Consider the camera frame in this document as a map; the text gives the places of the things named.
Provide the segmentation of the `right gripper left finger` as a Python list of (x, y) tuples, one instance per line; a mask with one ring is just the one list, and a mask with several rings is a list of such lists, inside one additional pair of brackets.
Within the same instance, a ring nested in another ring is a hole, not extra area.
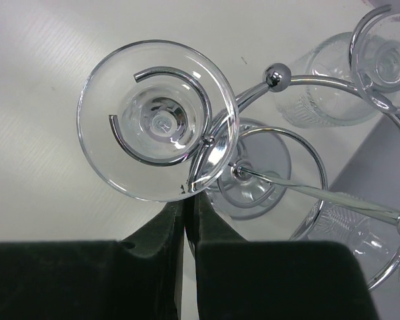
[(184, 204), (124, 240), (0, 242), (0, 319), (178, 319)]

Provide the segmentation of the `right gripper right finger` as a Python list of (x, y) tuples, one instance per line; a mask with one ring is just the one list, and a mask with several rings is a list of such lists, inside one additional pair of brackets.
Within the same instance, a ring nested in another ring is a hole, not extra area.
[(197, 306), (201, 319), (377, 319), (363, 273), (344, 245), (249, 242), (195, 197)]

